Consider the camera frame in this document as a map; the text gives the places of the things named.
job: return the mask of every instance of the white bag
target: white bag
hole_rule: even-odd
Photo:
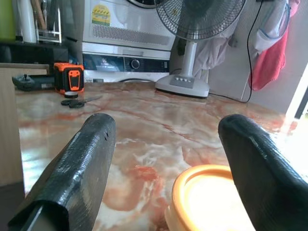
[[[273,2],[255,37],[254,47],[258,53],[272,47],[285,34],[290,20],[288,3],[288,0]]]

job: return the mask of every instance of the orange container lid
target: orange container lid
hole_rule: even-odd
[[[254,231],[229,167],[192,167],[172,189],[176,215],[187,231]]]

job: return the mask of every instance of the fan grille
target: fan grille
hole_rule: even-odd
[[[245,0],[156,0],[166,28],[188,40],[220,34],[237,19],[244,4]]]

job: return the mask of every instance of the appliance vent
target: appliance vent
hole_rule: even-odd
[[[121,29],[111,26],[92,24],[93,37],[104,39],[117,39],[131,42],[152,43],[168,45],[170,38],[162,35],[154,35],[133,30]]]

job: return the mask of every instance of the scissors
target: scissors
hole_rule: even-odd
[[[98,100],[101,96],[91,97],[85,100],[63,100],[61,101],[61,105],[63,106],[69,106],[69,108],[81,108],[85,106],[85,103]]]

